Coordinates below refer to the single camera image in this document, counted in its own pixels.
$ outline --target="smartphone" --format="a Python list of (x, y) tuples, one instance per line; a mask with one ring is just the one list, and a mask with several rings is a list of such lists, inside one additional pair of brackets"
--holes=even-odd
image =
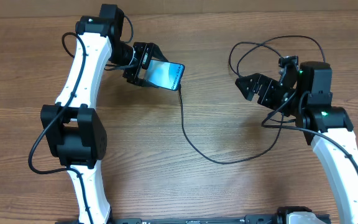
[(178, 90), (185, 66), (179, 63), (151, 60), (144, 79), (168, 90)]

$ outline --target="phone screen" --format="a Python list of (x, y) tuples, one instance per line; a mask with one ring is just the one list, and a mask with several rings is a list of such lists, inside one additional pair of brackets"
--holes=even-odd
[(178, 90), (185, 66), (179, 63), (151, 60), (144, 79), (162, 88)]

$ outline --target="wire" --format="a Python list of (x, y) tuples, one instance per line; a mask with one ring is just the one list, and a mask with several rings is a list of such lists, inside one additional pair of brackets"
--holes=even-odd
[(302, 102), (303, 102), (303, 98), (307, 95), (310, 94), (310, 91), (305, 91), (302, 93), (301, 98), (299, 99), (299, 104), (298, 104), (298, 113), (302, 114)]
[(137, 67), (138, 64), (133, 64), (133, 65), (123, 65), (123, 66), (113, 66), (113, 65), (108, 65), (112, 68), (105, 68), (105, 71), (114, 71), (114, 70), (124, 70), (124, 69), (127, 69), (127, 68), (134, 68), (134, 67)]
[(296, 95), (296, 90), (292, 93), (292, 95), (283, 103), (281, 104), (275, 111), (270, 112), (267, 117), (262, 121), (262, 124), (264, 124), (266, 121), (270, 120), (277, 112), (282, 110), (289, 102), (291, 102), (292, 99), (294, 99)]
[(289, 119), (287, 121), (277, 121), (277, 120), (274, 120), (272, 118), (270, 118), (269, 120), (277, 122), (277, 123), (282, 123), (282, 124), (294, 123), (296, 121), (296, 119)]
[(266, 40), (266, 41), (264, 41), (264, 42), (258, 44), (258, 46), (256, 46), (256, 47), (250, 49), (250, 50), (249, 50), (247, 53), (245, 53), (245, 54), (240, 58), (240, 60), (238, 61), (238, 63), (237, 63), (237, 72), (235, 72), (235, 71), (233, 71), (233, 72), (234, 72), (236, 75), (238, 75), (239, 77), (241, 77), (241, 76), (240, 76), (240, 72), (239, 72), (239, 66), (240, 66), (240, 63), (241, 63), (242, 59), (244, 59), (244, 57), (246, 57), (249, 53), (251, 53), (251, 52), (252, 52), (253, 50), (255, 50), (256, 48), (261, 47), (261, 46), (264, 47), (265, 44), (266, 44), (267, 42), (269, 42), (269, 41), (272, 41), (272, 40), (275, 40), (275, 39), (281, 39), (281, 38), (289, 38), (289, 37), (300, 37), (300, 38), (306, 38), (306, 39), (312, 40), (314, 43), (316, 43), (316, 45), (317, 45), (318, 48), (320, 49), (321, 56), (323, 57), (323, 62), (326, 62), (326, 57), (325, 57), (325, 55), (324, 55), (323, 48), (322, 48), (322, 47), (320, 46), (320, 44), (319, 44), (316, 40), (314, 40), (313, 38), (308, 37), (308, 36), (303, 36), (303, 35), (284, 35), (284, 36), (280, 36), (280, 37), (273, 37), (273, 38), (271, 38), (271, 39), (269, 39), (269, 40)]
[(78, 41), (80, 42), (81, 46), (82, 46), (82, 49), (83, 49), (83, 59), (82, 59), (82, 63), (81, 63), (81, 68), (80, 68), (80, 72), (78, 74), (78, 78), (75, 82), (75, 85), (74, 85), (74, 88), (73, 88), (73, 91), (71, 92), (70, 94), (70, 97), (67, 101), (67, 103), (65, 104), (65, 106), (63, 107), (62, 110), (60, 110), (60, 112), (56, 115), (56, 117), (54, 117), (51, 122), (48, 124), (48, 126), (41, 132), (41, 134), (38, 136), (37, 140), (35, 140), (32, 148), (31, 148), (31, 151), (29, 153), (29, 160), (28, 160), (28, 163), (29, 163), (29, 167), (30, 169), (35, 172), (36, 174), (54, 174), (54, 173), (57, 173), (57, 172), (62, 172), (62, 171), (72, 171), (74, 172), (76, 175), (77, 175), (77, 178), (80, 180), (80, 184), (81, 184), (81, 190), (82, 190), (82, 196), (83, 196), (83, 200), (84, 200), (84, 205), (85, 205), (85, 210), (86, 212), (88, 213), (88, 216), (89, 216), (89, 221), (91, 224), (93, 224), (93, 221), (92, 221), (92, 216), (91, 216), (91, 212), (90, 212), (90, 208), (88, 206), (88, 201), (86, 200), (86, 195), (85, 195), (85, 186), (84, 186), (84, 182), (83, 182), (83, 178), (82, 178), (82, 174), (76, 170), (76, 169), (73, 169), (71, 167), (66, 167), (66, 168), (59, 168), (59, 169), (54, 169), (54, 170), (46, 170), (46, 171), (41, 171), (41, 170), (38, 170), (36, 169), (33, 164), (32, 164), (32, 158), (33, 158), (33, 155), (34, 155), (34, 152), (37, 148), (37, 146), (39, 145), (39, 143), (41, 142), (42, 138), (45, 136), (45, 134), (48, 132), (48, 130), (50, 129), (50, 127), (58, 120), (62, 117), (62, 115), (64, 114), (64, 112), (67, 110), (67, 108), (69, 107), (70, 103), (73, 101), (74, 97), (76, 97), (75, 95), (75, 92), (77, 91), (77, 88), (78, 88), (78, 85), (80, 84), (80, 80), (81, 80), (81, 77), (82, 77), (82, 74), (84, 72), (84, 68), (85, 68), (85, 62), (86, 62), (86, 49), (85, 49), (85, 44), (84, 42), (81, 40), (81, 37), (79, 35), (77, 35), (76, 33), (73, 33), (73, 32), (67, 32), (65, 34), (63, 34), (62, 36), (62, 44), (63, 44), (63, 48), (66, 50), (66, 52), (72, 56), (72, 54), (68, 51), (68, 49), (66, 48), (66, 44), (65, 44), (65, 37), (68, 36), (68, 35), (72, 35), (72, 36), (75, 36)]
[(272, 145), (266, 149), (265, 151), (257, 154), (257, 155), (254, 155), (254, 156), (250, 156), (248, 158), (245, 158), (245, 159), (240, 159), (240, 160), (237, 160), (237, 161), (231, 161), (231, 162), (220, 162), (220, 161), (216, 161), (214, 159), (211, 159), (209, 158), (208, 156), (204, 155), (200, 150), (197, 149), (196, 146), (193, 145), (193, 143), (191, 143), (190, 139), (188, 138), (187, 134), (186, 134), (186, 131), (185, 131), (185, 126), (184, 126), (184, 118), (183, 118), (183, 100), (182, 100), (182, 97), (181, 97), (181, 85), (179, 86), (179, 97), (180, 97), (180, 111), (181, 111), (181, 129), (183, 131), (183, 135), (185, 136), (187, 142), (193, 147), (193, 149), (198, 152), (200, 155), (202, 155), (205, 159), (211, 161), (211, 162), (214, 162), (216, 164), (221, 164), (221, 165), (228, 165), (228, 164), (236, 164), (238, 162), (245, 162), (245, 161), (249, 161), (251, 159), (255, 159), (255, 158), (258, 158), (260, 156), (263, 156), (264, 154), (266, 154), (267, 152), (269, 152), (273, 147), (274, 145), (276, 144), (277, 140), (278, 140), (278, 137), (280, 136), (280, 133), (281, 133), (281, 129), (278, 130), (277, 132), (277, 135), (276, 135), (276, 138), (274, 140), (274, 142), (272, 143)]
[(254, 45), (258, 45), (258, 46), (263, 46), (263, 47), (266, 47), (266, 48), (274, 51), (280, 58), (282, 58), (281, 54), (277, 50), (275, 50), (273, 47), (270, 47), (270, 46), (265, 45), (265, 44), (256, 43), (256, 42), (249, 42), (249, 41), (243, 41), (243, 42), (236, 43), (235, 46), (231, 49), (230, 54), (229, 54), (229, 66), (230, 66), (230, 69), (234, 72), (234, 74), (238, 75), (239, 77), (241, 77), (241, 76), (239, 75), (239, 73), (234, 71), (233, 66), (231, 65), (231, 55), (232, 55), (234, 49), (240, 44), (254, 44)]
[(134, 26), (132, 25), (131, 20), (129, 20), (129, 18), (126, 15), (124, 15), (124, 17), (128, 20), (128, 23), (131, 26), (131, 37), (128, 41), (123, 41), (123, 42), (125, 44), (129, 44), (132, 41), (132, 39), (134, 38)]

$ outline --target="wall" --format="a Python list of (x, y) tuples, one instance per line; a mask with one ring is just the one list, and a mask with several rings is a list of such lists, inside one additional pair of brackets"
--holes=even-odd
[(0, 18), (97, 15), (102, 3), (126, 14), (358, 10), (358, 0), (0, 0)]

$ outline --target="wooden table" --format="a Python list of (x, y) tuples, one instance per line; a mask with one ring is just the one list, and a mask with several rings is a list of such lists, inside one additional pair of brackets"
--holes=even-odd
[[(243, 98), (227, 58), (237, 42), (278, 35), (308, 35), (323, 46), (334, 72), (333, 105), (345, 107), (358, 142), (358, 11), (130, 18), (135, 41), (154, 42), (172, 62), (186, 65), (185, 127), (213, 159), (248, 157), (273, 141), (277, 130), (260, 127), (269, 110)], [(66, 173), (37, 175), (27, 165), (42, 130), (40, 109), (55, 102), (70, 71), (72, 59), (60, 37), (74, 31), (78, 19), (0, 19), (0, 223), (53, 223), (78, 215)], [(271, 46), (301, 61), (321, 60), (309, 40), (283, 39)], [(235, 51), (234, 61), (249, 48)], [(241, 74), (278, 78), (277, 60), (260, 49), (244, 60)], [(185, 141), (177, 92), (130, 85), (121, 74), (104, 73), (97, 108), (108, 133), (104, 189), (116, 218), (241, 217), (304, 205), (338, 221), (323, 168), (302, 133), (283, 131), (274, 149), (253, 161), (213, 164)], [(42, 170), (60, 167), (45, 140), (34, 164)]]

